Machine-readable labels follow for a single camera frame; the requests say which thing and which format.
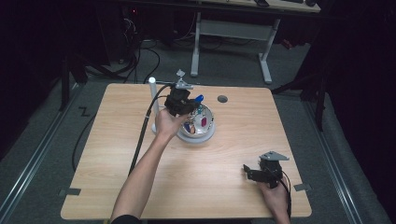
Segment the wooden table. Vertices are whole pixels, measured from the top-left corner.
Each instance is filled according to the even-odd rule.
[[[243,164],[259,169],[261,154],[275,151],[290,158],[280,164],[292,185],[302,183],[272,93],[265,88],[195,86],[214,113],[216,131],[202,144],[175,137],[163,153],[143,219],[270,217],[256,183]],[[219,95],[228,98],[218,101]],[[149,85],[110,84],[61,212],[64,219],[108,219],[127,178],[140,130],[151,101]],[[154,133],[154,111],[139,158]],[[293,217],[308,217],[305,192],[291,190]]]

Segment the sleeve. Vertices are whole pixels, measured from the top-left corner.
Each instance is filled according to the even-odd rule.
[[[120,217],[116,217],[111,224],[141,224],[140,220],[137,217],[131,215],[123,215]]]

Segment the gray carpet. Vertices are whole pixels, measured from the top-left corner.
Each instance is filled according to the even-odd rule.
[[[284,49],[273,45],[268,63],[273,77],[273,84],[263,82],[262,72],[257,59],[262,42],[207,42],[201,51],[200,70],[198,77],[185,76],[192,84],[218,86],[265,87],[274,89],[294,79],[295,74],[309,50],[309,46]],[[160,55],[160,65],[152,74],[159,81],[177,80],[176,71],[182,69],[188,74],[191,69],[192,46],[172,48],[154,42],[145,42],[145,47],[155,46]],[[137,66],[137,80],[141,83],[145,76],[154,69],[158,62],[155,53],[142,49],[140,63]],[[122,65],[114,64],[111,69]],[[59,196],[60,189],[69,187],[73,178],[72,155],[85,125],[96,113],[106,85],[119,82],[106,77],[90,76],[88,83],[82,87],[81,93],[70,105],[59,130],[53,136],[49,150],[36,171],[32,181],[22,195],[19,203],[9,217],[8,223],[103,223],[96,221],[69,221],[60,217],[64,196]],[[128,80],[134,83],[134,74]],[[300,101],[298,91],[285,91],[275,95],[276,106],[284,125],[290,146],[297,162],[301,177],[312,189],[307,192],[312,206],[312,215],[305,218],[293,218],[292,223],[351,223],[347,212],[339,198],[337,188],[326,165],[322,152],[322,144],[318,139],[316,127],[306,112],[306,104]],[[58,114],[61,89],[58,84],[46,102],[40,106],[30,119],[29,125],[21,135],[14,148],[0,163],[0,199],[3,202],[12,190],[19,175],[32,157],[46,130]],[[390,223],[382,206],[376,200],[370,184],[351,153],[336,116],[332,111],[332,103],[326,98],[326,110],[323,116],[323,135],[333,152],[334,158],[345,182],[350,189],[351,197],[356,202],[362,223]],[[75,162],[89,134],[88,128],[82,135],[78,145]],[[252,223],[274,223],[272,219],[256,219]]]

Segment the white bowl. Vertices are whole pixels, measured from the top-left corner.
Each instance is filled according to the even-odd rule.
[[[183,134],[191,138],[202,138],[210,133],[213,128],[213,113],[209,107],[202,105],[202,111],[195,109],[189,114],[187,122],[181,124],[180,130]]]

